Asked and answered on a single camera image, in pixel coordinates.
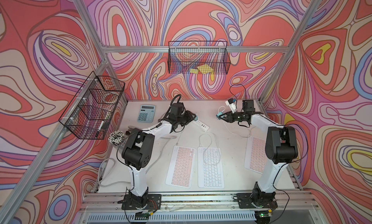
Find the white power strip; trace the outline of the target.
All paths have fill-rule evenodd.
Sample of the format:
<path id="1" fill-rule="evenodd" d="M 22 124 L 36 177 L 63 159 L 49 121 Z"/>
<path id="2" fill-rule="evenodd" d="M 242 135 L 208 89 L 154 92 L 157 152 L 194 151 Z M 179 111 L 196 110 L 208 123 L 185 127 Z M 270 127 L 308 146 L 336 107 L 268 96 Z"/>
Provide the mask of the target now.
<path id="1" fill-rule="evenodd" d="M 197 125 L 198 127 L 200 127 L 204 132 L 208 132 L 208 130 L 210 129 L 210 127 L 208 125 L 206 125 L 205 123 L 203 123 L 199 119 L 193 120 L 192 123 Z"/>

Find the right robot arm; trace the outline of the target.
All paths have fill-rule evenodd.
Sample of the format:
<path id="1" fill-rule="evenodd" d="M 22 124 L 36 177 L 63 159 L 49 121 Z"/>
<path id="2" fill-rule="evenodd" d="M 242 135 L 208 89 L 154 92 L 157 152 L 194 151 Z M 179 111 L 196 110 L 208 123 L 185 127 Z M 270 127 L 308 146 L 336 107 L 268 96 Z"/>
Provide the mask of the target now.
<path id="1" fill-rule="evenodd" d="M 228 99 L 225 104 L 230 110 L 220 112 L 217 118 L 226 123 L 247 122 L 248 125 L 253 125 L 266 134 L 264 151 L 268 162 L 263 175 L 254 185 L 251 197 L 272 199 L 284 169 L 298 156 L 295 129 L 280 125 L 256 111 L 254 101 L 251 99 L 242 100 L 241 110 L 238 110 L 236 103 L 236 99 Z"/>

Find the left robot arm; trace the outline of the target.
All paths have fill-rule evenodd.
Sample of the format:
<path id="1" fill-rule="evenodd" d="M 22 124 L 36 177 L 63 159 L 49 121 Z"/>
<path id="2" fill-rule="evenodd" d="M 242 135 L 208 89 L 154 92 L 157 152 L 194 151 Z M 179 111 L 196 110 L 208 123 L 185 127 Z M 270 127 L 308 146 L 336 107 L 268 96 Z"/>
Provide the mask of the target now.
<path id="1" fill-rule="evenodd" d="M 129 194 L 135 198 L 148 194 L 145 167 L 152 157 L 155 141 L 175 132 L 179 127 L 184 128 L 196 117 L 196 114 L 185 108 L 181 97 L 178 94 L 171 100 L 168 110 L 157 124 L 146 129 L 134 128 L 127 138 L 122 158 L 132 171 Z"/>

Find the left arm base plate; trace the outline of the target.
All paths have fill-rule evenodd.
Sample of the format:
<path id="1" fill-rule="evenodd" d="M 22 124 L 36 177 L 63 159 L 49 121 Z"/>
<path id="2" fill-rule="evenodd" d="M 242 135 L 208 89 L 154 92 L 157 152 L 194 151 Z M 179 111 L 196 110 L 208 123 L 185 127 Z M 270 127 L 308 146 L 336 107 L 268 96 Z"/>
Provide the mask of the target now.
<path id="1" fill-rule="evenodd" d="M 143 210 L 150 211 L 158 210 L 161 208 L 162 195 L 161 194 L 145 194 L 142 197 L 137 197 L 133 194 L 124 196 L 122 202 L 122 210 Z"/>

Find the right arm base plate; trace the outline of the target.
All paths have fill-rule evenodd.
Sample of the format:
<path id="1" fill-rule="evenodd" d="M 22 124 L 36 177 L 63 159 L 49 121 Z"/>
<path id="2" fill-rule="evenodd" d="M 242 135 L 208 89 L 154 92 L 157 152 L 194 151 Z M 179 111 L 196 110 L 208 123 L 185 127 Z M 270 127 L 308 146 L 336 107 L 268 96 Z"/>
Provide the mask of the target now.
<path id="1" fill-rule="evenodd" d="M 278 204 L 275 199 L 276 193 L 238 193 L 236 194 L 236 201 L 240 209 L 264 209 L 275 210 Z"/>

